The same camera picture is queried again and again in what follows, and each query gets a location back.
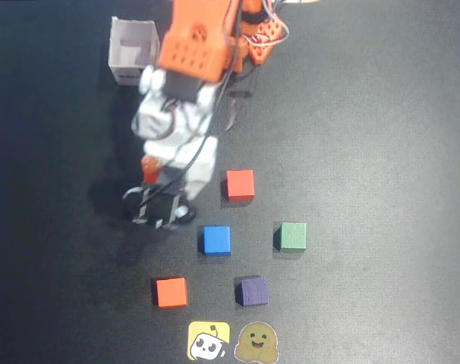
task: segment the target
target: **orange cube in gripper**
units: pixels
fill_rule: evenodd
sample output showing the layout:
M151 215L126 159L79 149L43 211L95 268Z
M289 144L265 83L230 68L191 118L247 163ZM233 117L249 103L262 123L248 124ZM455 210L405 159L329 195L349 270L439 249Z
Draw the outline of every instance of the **orange cube in gripper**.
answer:
M227 187L229 202L252 201L255 196L254 171L227 171Z
M187 306L186 279L160 279L156 282L157 306L162 309Z

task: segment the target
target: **black cable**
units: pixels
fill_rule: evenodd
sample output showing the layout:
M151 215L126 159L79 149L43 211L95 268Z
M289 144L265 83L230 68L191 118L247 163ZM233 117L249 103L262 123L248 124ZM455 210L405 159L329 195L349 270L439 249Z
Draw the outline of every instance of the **black cable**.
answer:
M237 64L238 39L240 38L241 20L242 20L242 0L240 0L240 2L238 3L237 19L236 19L235 25L234 25L235 47L233 49L232 63L230 64L230 68L227 70L227 72L226 72L226 74L224 76L224 80L223 80L223 83L222 83L222 86L221 86L221 89L220 89L220 93L219 93L219 95L218 95L218 97L217 97L217 99L215 101L215 107L213 108L213 115L216 113L220 103L222 102L223 94L225 93L228 81L230 80L230 76L232 75L233 69L235 68L235 65ZM147 197L147 199L145 201L143 201L139 205L139 208L142 208L142 207L146 206L152 199L154 199L154 197L156 197L160 193L163 193L164 191L166 191L170 186L172 186L173 184L178 182L180 179L183 178L183 176L186 175L186 173L189 171L189 169L193 166L195 161L200 156L200 153L203 150L203 147L205 146L205 142L210 136L210 131L211 131L212 126L213 126L213 116L212 116L212 120L210 121L210 125L208 126L208 131L205 133L205 135L203 137L203 140L201 141L200 147L198 148L198 150L194 154L194 157L189 161L189 163L183 169L181 169L181 171L178 173L178 175L176 175L175 178L170 180L167 184L156 188L156 190L153 193L151 193Z

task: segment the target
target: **robot logo sticker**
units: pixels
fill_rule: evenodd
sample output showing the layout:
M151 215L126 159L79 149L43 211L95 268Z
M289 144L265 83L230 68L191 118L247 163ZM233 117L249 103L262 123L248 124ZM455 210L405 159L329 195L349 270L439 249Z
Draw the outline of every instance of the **robot logo sticker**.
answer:
M187 337L187 357L208 361L228 352L230 326L226 322L191 322Z
M263 322L253 322L245 326L235 347L235 358L241 362L273 364L279 360L277 334Z

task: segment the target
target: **cardboard box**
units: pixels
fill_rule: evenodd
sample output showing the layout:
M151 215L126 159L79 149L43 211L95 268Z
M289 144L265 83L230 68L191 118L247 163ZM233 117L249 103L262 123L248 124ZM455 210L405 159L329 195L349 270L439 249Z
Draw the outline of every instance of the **cardboard box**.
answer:
M156 63L159 47L153 21L112 17L109 67L119 85L138 85L144 68Z

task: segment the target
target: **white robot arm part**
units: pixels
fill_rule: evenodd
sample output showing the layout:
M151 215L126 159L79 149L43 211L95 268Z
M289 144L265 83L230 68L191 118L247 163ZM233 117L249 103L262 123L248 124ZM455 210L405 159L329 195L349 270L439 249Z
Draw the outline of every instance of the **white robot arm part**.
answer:
M140 79L144 96L132 121L132 130L146 140L144 152L159 163L185 168L204 146L184 175L186 198L194 199L210 182L216 160L217 139L205 134L213 116L219 85L205 85L197 93L196 103L168 99L163 92L166 72L148 66Z

